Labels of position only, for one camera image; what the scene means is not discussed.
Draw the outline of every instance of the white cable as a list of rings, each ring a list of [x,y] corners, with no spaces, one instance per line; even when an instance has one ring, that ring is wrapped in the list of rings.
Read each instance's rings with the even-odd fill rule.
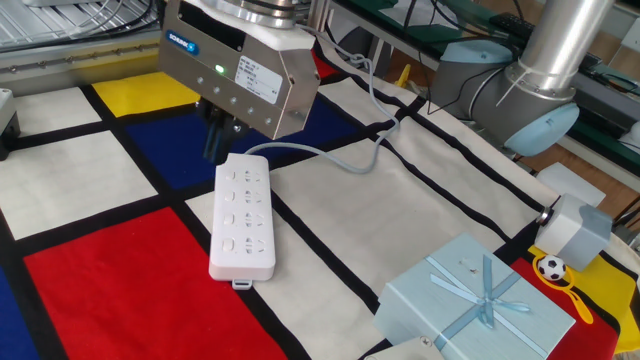
[[[314,147],[311,146],[307,146],[307,145],[301,145],[301,144],[293,144],[293,143],[283,143],[283,142],[272,142],[272,143],[266,143],[266,144],[262,144],[262,145],[257,145],[252,147],[251,149],[247,150],[247,152],[245,152],[245,154],[253,154],[257,151],[260,151],[262,149],[268,149],[268,148],[274,148],[274,147],[284,147],[284,148],[292,148],[292,149],[297,149],[297,150],[305,150],[305,151],[309,151],[312,152],[316,155],[321,155],[326,157],[327,159],[333,161],[334,163],[336,163],[338,166],[342,167],[343,169],[350,171],[352,173],[356,173],[356,174],[366,174],[371,172],[371,170],[373,170],[373,167],[376,164],[376,159],[378,157],[378,151],[380,150],[380,143],[382,143],[383,140],[385,140],[392,132],[396,131],[399,127],[400,127],[400,122],[398,121],[398,119],[395,118],[395,116],[393,116],[391,113],[389,113],[384,107],[382,107],[382,105],[378,102],[378,99],[376,99],[375,97],[375,93],[374,93],[374,88],[373,88],[373,62],[370,59],[367,59],[364,57],[364,55],[362,54],[356,54],[353,55],[349,52],[347,52],[346,50],[344,50],[343,48],[341,48],[338,44],[334,43],[333,41],[331,41],[329,38],[327,38],[324,34],[320,33],[319,31],[317,31],[314,28],[310,28],[308,26],[302,26],[302,25],[298,25],[298,27],[300,27],[303,30],[306,30],[308,32],[313,33],[314,35],[322,38],[323,40],[325,40],[326,42],[328,42],[334,49],[336,49],[338,52],[342,53],[343,55],[347,56],[351,62],[353,62],[354,64],[362,64],[364,63],[365,67],[369,70],[369,95],[371,96],[371,101],[373,101],[373,104],[378,108],[378,110],[380,110],[380,112],[382,112],[383,114],[385,114],[386,116],[389,117],[389,119],[393,120],[394,125],[393,127],[391,127],[391,129],[387,130],[384,134],[382,134],[381,136],[378,137],[378,140],[376,140],[375,142],[375,147],[373,149],[373,158],[371,159],[371,163],[365,167],[365,168],[358,168],[355,167],[353,165],[347,164],[346,162],[338,159],[337,157],[324,152],[320,149],[316,149]]]
[[[74,26],[72,28],[62,29],[62,30],[52,30],[52,31],[46,31],[46,32],[41,32],[41,33],[37,33],[37,34],[26,35],[26,36],[19,37],[19,38],[13,38],[13,39],[10,39],[10,40],[1,41],[0,44],[4,45],[4,44],[8,44],[8,43],[15,43],[15,42],[23,41],[23,40],[33,40],[33,38],[35,38],[35,37],[40,37],[40,36],[45,36],[45,35],[58,35],[58,34],[62,34],[62,33],[66,33],[67,35],[69,35],[69,34],[71,34],[72,31],[85,26],[87,23],[93,21],[99,15],[102,15],[102,11],[104,11],[104,9],[107,7],[107,4],[109,4],[110,2],[111,2],[111,0],[105,1],[104,4],[102,5],[102,7],[100,7],[100,9],[95,14],[93,14],[87,20],[83,21],[81,24],[76,25],[76,26]]]

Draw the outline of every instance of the power cord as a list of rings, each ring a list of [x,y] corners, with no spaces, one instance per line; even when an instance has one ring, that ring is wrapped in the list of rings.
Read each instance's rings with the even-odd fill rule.
[[[245,152],[245,154],[253,154],[255,152],[258,152],[260,150],[263,149],[268,149],[268,148],[277,148],[277,147],[284,147],[284,148],[291,148],[291,149],[297,149],[297,150],[304,150],[304,151],[308,151],[311,153],[314,153],[316,155],[320,155],[320,156],[324,156],[325,158],[333,161],[334,163],[336,163],[338,166],[340,166],[341,168],[355,173],[355,174],[367,174],[369,172],[371,172],[371,170],[373,170],[375,163],[376,163],[376,159],[378,158],[378,152],[380,150],[380,144],[382,143],[382,141],[384,141],[389,135],[391,135],[391,133],[393,133],[394,131],[398,130],[398,128],[400,127],[400,121],[398,121],[398,119],[395,118],[395,116],[393,116],[391,113],[389,113],[376,99],[375,97],[375,93],[374,93],[374,88],[373,88],[373,80],[374,80],[374,69],[373,69],[373,62],[370,59],[367,59],[366,57],[364,57],[364,55],[362,54],[356,54],[353,55],[349,52],[347,52],[346,50],[344,50],[343,48],[340,47],[340,45],[336,44],[335,42],[331,41],[331,39],[327,38],[323,33],[320,33],[319,31],[317,31],[314,28],[308,27],[308,26],[302,26],[302,25],[298,25],[301,29],[308,31],[320,38],[322,38],[323,40],[325,40],[327,43],[329,43],[334,49],[336,49],[338,52],[340,52],[341,54],[347,56],[351,62],[355,63],[355,64],[364,64],[365,68],[367,68],[367,70],[369,70],[369,95],[371,96],[371,101],[373,101],[373,104],[378,108],[378,110],[380,110],[380,112],[382,112],[383,114],[385,114],[386,116],[389,117],[389,119],[393,120],[394,125],[387,130],[386,132],[384,132],[384,134],[380,135],[378,137],[378,140],[376,140],[375,142],[375,147],[373,150],[373,158],[371,159],[371,162],[369,163],[369,165],[367,167],[364,168],[358,168],[355,167],[353,165],[347,164],[346,162],[342,161],[341,159],[325,152],[322,151],[320,149],[316,149],[314,147],[311,146],[307,146],[307,145],[301,145],[301,144],[293,144],[293,143],[284,143],[284,142],[272,142],[272,143],[265,143],[262,145],[258,145],[258,146],[254,146],[251,149],[247,150]]]
[[[520,2],[518,0],[513,0],[513,4],[516,6],[516,10],[518,10],[518,16],[520,20],[524,22],[524,13],[522,12],[522,8],[520,7]]]

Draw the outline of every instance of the ribbon bow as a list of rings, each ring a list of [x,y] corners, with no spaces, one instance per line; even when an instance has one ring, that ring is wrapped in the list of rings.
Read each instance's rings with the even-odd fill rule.
[[[529,307],[529,305],[525,304],[525,303],[521,303],[521,302],[506,302],[506,301],[502,301],[500,299],[498,299],[498,297],[500,295],[502,295],[504,293],[504,291],[502,291],[502,289],[499,289],[500,285],[498,287],[496,287],[495,289],[493,288],[493,276],[492,276],[492,271],[491,271],[491,259],[489,257],[487,257],[486,255],[484,256],[483,262],[482,262],[482,277],[483,277],[483,283],[484,283],[484,298],[478,297],[476,296],[476,294],[472,293],[471,291],[469,291],[469,289],[466,288],[466,286],[461,284],[456,284],[456,285],[452,285],[450,283],[448,283],[447,281],[437,277],[436,275],[431,274],[431,281],[440,286],[441,288],[460,296],[461,298],[468,300],[474,304],[480,305],[480,308],[478,309],[478,319],[480,319],[480,321],[487,326],[488,328],[493,329],[493,325],[494,325],[494,317],[493,317],[493,307],[494,306],[502,306],[505,307],[507,309],[511,309],[511,310],[515,310],[515,311],[522,311],[522,312],[527,312],[527,311],[531,311],[531,308]]]
[[[502,306],[507,309],[528,312],[531,311],[529,305],[521,302],[506,302],[499,299],[502,294],[507,292],[518,280],[521,279],[520,275],[516,272],[511,273],[504,279],[498,286],[493,287],[493,275],[491,272],[491,259],[484,255],[482,262],[482,276],[484,285],[484,297],[479,297],[474,294],[469,288],[467,288],[460,280],[456,279],[444,266],[440,265],[434,258],[427,257],[426,260],[433,265],[440,273],[442,273],[447,280],[451,283],[439,278],[438,276],[431,274],[431,281],[440,286],[441,288],[450,291],[451,293],[460,296],[461,298],[468,300],[476,306],[473,306],[466,313],[462,314],[456,321],[454,321],[449,327],[444,329],[435,340],[435,345],[438,350],[447,344],[449,339],[459,333],[465,326],[469,325],[474,319],[479,319],[486,327],[493,328],[494,319],[504,325],[515,336],[527,344],[533,351],[538,353],[542,358],[546,359],[549,355],[542,347],[536,344],[531,338],[520,331],[515,325],[510,323],[500,313],[494,312],[495,306]]]

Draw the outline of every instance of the red square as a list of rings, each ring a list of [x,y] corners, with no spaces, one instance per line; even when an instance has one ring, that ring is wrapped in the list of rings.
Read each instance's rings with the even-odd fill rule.
[[[285,359],[170,209],[25,262],[70,359]]]

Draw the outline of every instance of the gift box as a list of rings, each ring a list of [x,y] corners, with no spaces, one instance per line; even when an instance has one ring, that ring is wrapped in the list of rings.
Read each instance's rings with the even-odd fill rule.
[[[428,336],[447,360],[546,359],[575,320],[462,234],[387,283],[374,324],[393,344]]]

